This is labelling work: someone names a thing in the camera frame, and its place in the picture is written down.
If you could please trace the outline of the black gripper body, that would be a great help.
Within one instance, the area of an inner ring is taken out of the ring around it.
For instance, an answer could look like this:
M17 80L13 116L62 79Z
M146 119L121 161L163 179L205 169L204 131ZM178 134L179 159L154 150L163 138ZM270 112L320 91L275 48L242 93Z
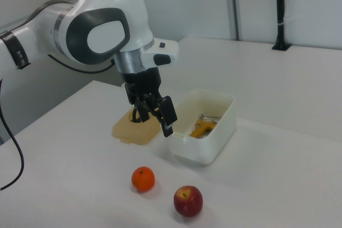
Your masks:
M159 93L161 77L157 67L139 73L122 73L121 75L130 103L134 103L137 98L141 99L147 95L151 95L155 99L161 98Z

